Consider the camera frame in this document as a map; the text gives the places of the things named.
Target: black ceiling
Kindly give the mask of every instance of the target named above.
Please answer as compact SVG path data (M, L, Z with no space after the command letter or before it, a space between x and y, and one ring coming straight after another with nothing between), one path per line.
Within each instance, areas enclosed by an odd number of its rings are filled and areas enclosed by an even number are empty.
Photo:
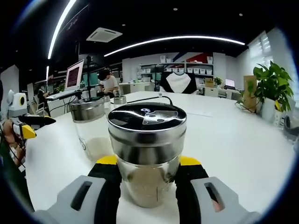
M77 0L62 25L64 28L58 36L52 59L48 61L52 35L68 0L37 0L40 4L36 10L16 26L18 16L28 5L24 2L11 0L7 6L9 19L1 20L6 35L1 37L0 67L16 63L23 70L32 69L32 74L39 79L45 78L47 64L51 65L52 70L71 65L77 58L78 43L80 53L100 55L137 42L174 35L211 35L248 44L263 30L269 31L275 26L269 6L261 3ZM123 35L109 43L87 42L86 38L98 27ZM146 44L108 56L105 60L115 63L128 57L181 51L220 52L237 56L245 49L244 46L227 42L184 39Z

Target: stainless steel lid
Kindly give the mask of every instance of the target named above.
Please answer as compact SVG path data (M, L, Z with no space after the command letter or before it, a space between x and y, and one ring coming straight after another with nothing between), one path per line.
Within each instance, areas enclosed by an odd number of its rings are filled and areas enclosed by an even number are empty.
M114 97L114 104L118 105L118 104L126 104L126 103L127 103L126 96Z
M114 152L134 164L160 164L181 154L186 113L162 103L128 104L108 116Z
M77 100L70 104L71 116L76 123L85 123L101 118L105 114L104 100Z
M110 97L109 96L104 96L103 98L104 103L110 102Z

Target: white flower pot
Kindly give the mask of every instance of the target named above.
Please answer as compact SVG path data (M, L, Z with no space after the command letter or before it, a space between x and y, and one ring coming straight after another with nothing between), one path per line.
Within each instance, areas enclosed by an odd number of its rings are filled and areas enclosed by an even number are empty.
M270 123L274 121L275 114L275 101L269 98L265 98L262 106L262 118Z
M281 118L282 118L283 114L284 114L283 112L275 110L275 112L274 112L274 122L273 122L273 125L275 127L278 127L280 125L280 121L281 121Z
M256 98L256 114L257 115L261 115L261 111L262 111L262 102L259 98Z

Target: air conditioner vent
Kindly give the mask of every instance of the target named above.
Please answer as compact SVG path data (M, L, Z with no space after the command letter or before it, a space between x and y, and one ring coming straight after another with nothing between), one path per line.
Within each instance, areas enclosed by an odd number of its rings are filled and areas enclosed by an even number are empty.
M86 40L108 43L121 35L122 33L114 30L97 28Z

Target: curved ceiling light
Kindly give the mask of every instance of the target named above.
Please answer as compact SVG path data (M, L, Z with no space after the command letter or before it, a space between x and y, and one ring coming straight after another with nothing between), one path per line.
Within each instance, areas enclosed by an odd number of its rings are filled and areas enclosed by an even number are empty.
M58 36L58 32L62 26L62 23L64 22L67 14L69 13L69 11L71 10L71 8L73 7L73 5L75 4L76 0L70 0L70 2L67 4L67 6L64 9L64 12L62 13L58 24L56 26L56 29L54 31L53 37L52 37L52 41L51 41L51 45L50 45L50 49L49 49L49 54L48 54L48 59L51 59L52 57L52 53L53 53L53 49L54 49L54 45L55 45L55 41L57 39Z
M136 44L133 44L133 45L130 45L130 46L112 51L112 52L104 55L104 57L115 54L115 53L120 52L122 50L137 47L139 45L158 42L158 41L174 40L174 39L210 39L210 40L226 41L226 42L236 43L236 44L240 44L240 45L245 45L245 43L242 43L242 42L239 42L239 41L234 41L234 40L230 40L230 39L227 39L227 38L215 37L215 36L171 36L171 37L164 37L164 38L154 39L154 40L150 40L150 41L144 41L144 42L141 42L141 43L136 43Z

